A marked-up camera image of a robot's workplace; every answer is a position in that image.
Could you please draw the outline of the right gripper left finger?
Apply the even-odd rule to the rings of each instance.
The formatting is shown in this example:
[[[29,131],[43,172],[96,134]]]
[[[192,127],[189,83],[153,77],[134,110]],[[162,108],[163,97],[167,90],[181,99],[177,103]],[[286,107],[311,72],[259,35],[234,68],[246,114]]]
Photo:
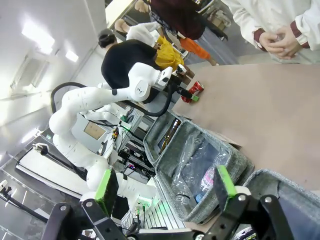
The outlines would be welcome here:
[[[119,184],[116,173],[108,169],[93,198],[76,207],[57,203],[49,216],[43,232],[45,240],[89,240],[84,230],[93,230],[100,240],[124,240],[125,235],[111,218]]]

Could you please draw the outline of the person left hand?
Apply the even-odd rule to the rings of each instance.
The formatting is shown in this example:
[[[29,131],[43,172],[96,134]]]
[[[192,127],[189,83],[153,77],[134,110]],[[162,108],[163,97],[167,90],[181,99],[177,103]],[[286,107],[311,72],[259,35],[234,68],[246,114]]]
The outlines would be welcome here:
[[[281,37],[281,40],[277,42],[279,48],[283,51],[279,53],[279,57],[282,59],[291,59],[295,57],[295,54],[302,49],[302,46],[297,41],[290,26],[281,27],[277,34]]]

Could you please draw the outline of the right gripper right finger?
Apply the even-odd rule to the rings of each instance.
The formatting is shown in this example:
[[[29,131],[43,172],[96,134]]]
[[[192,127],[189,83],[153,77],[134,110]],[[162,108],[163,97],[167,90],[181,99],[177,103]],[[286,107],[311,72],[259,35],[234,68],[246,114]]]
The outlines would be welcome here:
[[[267,194],[257,199],[251,194],[237,192],[227,168],[214,168],[213,189],[221,210],[212,225],[213,240],[231,240],[240,225],[249,225],[244,234],[254,235],[256,240],[293,240],[294,235],[284,211],[274,195]]]

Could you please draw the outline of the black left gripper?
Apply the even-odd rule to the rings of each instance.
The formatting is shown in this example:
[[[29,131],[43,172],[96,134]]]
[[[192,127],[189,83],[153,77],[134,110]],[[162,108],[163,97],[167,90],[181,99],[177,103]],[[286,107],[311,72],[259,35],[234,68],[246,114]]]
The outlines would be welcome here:
[[[172,74],[169,79],[169,89],[172,92],[178,92],[181,95],[180,98],[183,102],[197,102],[200,99],[197,95],[200,90],[196,88],[186,90],[181,86],[181,83],[182,80],[178,76]]]

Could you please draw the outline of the person right hand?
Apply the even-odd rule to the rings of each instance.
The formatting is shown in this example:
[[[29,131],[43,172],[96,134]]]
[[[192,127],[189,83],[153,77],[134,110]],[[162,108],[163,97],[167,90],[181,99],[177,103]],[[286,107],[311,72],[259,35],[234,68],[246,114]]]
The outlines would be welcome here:
[[[277,35],[269,32],[263,32],[259,37],[260,45],[271,54],[280,54],[284,51],[282,47],[274,47],[273,43],[277,39]]]

